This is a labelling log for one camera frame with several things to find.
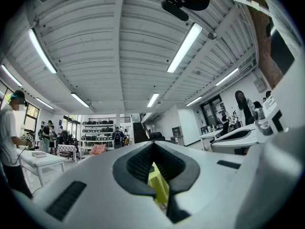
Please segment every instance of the pink cushion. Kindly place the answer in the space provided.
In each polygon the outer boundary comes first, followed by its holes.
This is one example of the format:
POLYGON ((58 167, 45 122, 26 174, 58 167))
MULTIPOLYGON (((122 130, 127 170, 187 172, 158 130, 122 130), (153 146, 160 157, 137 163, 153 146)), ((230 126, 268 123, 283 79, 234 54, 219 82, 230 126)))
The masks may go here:
POLYGON ((101 153, 104 153, 106 150, 106 144, 94 144, 93 149, 89 151, 89 154, 91 155, 98 155, 101 153))

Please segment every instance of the long black hair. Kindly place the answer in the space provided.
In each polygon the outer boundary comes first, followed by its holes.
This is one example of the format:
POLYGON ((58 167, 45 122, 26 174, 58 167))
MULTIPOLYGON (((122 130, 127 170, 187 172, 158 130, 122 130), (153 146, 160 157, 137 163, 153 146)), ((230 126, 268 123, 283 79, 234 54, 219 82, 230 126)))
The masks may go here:
POLYGON ((235 99, 236 99, 236 101, 237 101, 238 108, 239 108, 240 110, 242 110, 242 109, 244 108, 244 103, 245 103, 245 101, 246 101, 246 97, 244 97, 244 102, 243 102, 243 103, 240 102, 239 99, 238 99, 238 95, 239 95, 240 93, 242 93, 242 94, 244 95, 244 93, 243 93, 242 91, 236 91, 236 92, 235 92, 235 99))

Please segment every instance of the fluorescent light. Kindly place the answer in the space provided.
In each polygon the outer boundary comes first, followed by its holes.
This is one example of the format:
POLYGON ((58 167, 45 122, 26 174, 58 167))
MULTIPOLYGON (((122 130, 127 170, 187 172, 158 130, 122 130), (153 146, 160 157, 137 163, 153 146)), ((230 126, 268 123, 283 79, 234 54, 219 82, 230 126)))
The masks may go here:
POLYGON ((272 28, 272 30, 271 30, 271 32, 270 32, 270 36, 272 36, 274 33, 275 33, 275 31, 276 31, 276 28, 275 28, 275 26, 272 28))
POLYGON ((41 102, 42 104, 46 105, 47 107, 49 107, 50 109, 54 109, 52 106, 48 105, 47 103, 45 103, 44 101, 42 101, 39 98, 36 98, 37 101, 41 102))
POLYGON ((187 104, 186 106, 190 106, 191 104, 197 102, 199 99, 201 99, 202 97, 197 97, 195 100, 191 101, 189 104, 187 104))
POLYGON ((89 105, 87 105, 76 93, 71 93, 71 95, 78 101, 80 102, 82 105, 84 105, 85 107, 89 108, 89 105))
POLYGON ((3 64, 1 65, 1 68, 18 86, 22 86, 22 84, 8 71, 8 69, 3 64))
POLYGON ((33 43, 34 48, 36 49, 37 53, 39 54, 40 58, 42 59, 42 61, 46 65, 46 67, 49 69, 49 71, 52 74, 55 74, 57 72, 57 70, 54 68, 54 66, 51 64, 48 57, 44 53, 44 51, 43 51, 43 49, 42 49, 42 47, 41 47, 41 45, 40 45, 40 43, 37 39, 37 36, 35 35, 34 30, 29 29, 28 34, 29 34, 31 42, 33 43))
POLYGON ((167 68, 167 72, 174 73, 179 64, 181 63, 182 59, 186 55, 186 53, 191 48, 192 44, 199 36, 200 32, 202 31, 202 27, 197 24, 193 23, 190 27, 189 31, 187 32, 186 37, 184 38, 180 48, 178 49, 176 55, 174 56, 170 66, 167 68))
POLYGON ((156 101, 157 97, 159 96, 159 94, 153 94, 151 100, 149 101, 147 107, 151 107, 153 105, 153 102, 156 101))
POLYGON ((216 86, 220 85, 221 83, 223 83, 226 79, 228 79, 231 75, 233 75, 235 72, 238 71, 238 68, 236 68, 235 70, 233 70, 231 73, 229 73, 225 78, 223 78, 219 83, 216 84, 216 86))

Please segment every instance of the poster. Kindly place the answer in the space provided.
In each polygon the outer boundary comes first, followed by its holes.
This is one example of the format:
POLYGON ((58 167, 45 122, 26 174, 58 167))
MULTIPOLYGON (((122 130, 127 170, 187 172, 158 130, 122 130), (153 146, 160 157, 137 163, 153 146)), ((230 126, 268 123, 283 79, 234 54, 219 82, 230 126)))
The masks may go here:
POLYGON ((216 110, 217 110, 217 112, 221 112, 222 111, 221 106, 220 105, 216 105, 216 110))
POLYGON ((208 109, 208 110, 206 111, 206 115, 207 115, 207 116, 212 115, 212 111, 211 111, 210 109, 208 109))

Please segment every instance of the ceiling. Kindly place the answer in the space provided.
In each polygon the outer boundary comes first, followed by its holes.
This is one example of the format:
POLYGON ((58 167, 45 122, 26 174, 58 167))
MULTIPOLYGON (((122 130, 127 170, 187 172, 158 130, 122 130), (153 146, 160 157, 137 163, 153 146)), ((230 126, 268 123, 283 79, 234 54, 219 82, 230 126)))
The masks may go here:
POLYGON ((70 114, 166 111, 175 103, 221 91, 257 67, 256 37, 246 7, 211 0, 204 11, 184 10, 190 19, 183 22, 164 11, 161 1, 28 0, 4 31, 1 62, 27 82, 28 92, 56 113, 70 114), (168 73, 193 22, 203 30, 175 73, 168 73), (31 27, 56 74, 36 53, 27 34, 31 27), (214 41, 207 37, 211 31, 217 32, 214 41), (215 86, 236 67, 239 74, 215 86), (90 109, 71 92, 92 103, 90 109), (147 108, 153 93, 159 98, 147 108))

